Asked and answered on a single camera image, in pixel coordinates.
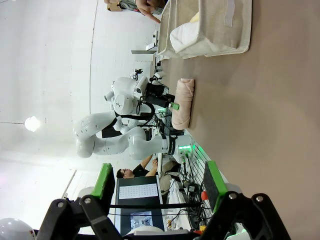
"orange object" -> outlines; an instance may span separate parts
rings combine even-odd
[[[209,198],[208,198],[208,194],[207,194],[206,191],[203,191],[203,192],[201,193],[201,199],[202,199],[202,201],[209,199]]]

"metal bolt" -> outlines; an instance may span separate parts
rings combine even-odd
[[[255,200],[260,203],[260,202],[262,202],[264,200],[264,197],[263,196],[257,196]]]
[[[86,203],[86,204],[91,203],[91,199],[90,199],[90,197],[87,197],[87,198],[84,200],[84,203]]]
[[[229,194],[229,198],[230,199],[236,199],[237,198],[237,194],[231,193],[231,194]]]

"yellow cloth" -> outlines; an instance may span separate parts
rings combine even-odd
[[[190,20],[190,23],[195,23],[195,22],[198,22],[199,21],[199,12],[197,12]]]

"rolled towel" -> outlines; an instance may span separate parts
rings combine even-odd
[[[194,97],[195,80],[181,78],[175,91],[174,103],[179,104],[179,109],[172,109],[172,126],[177,130],[189,127],[192,99]]]

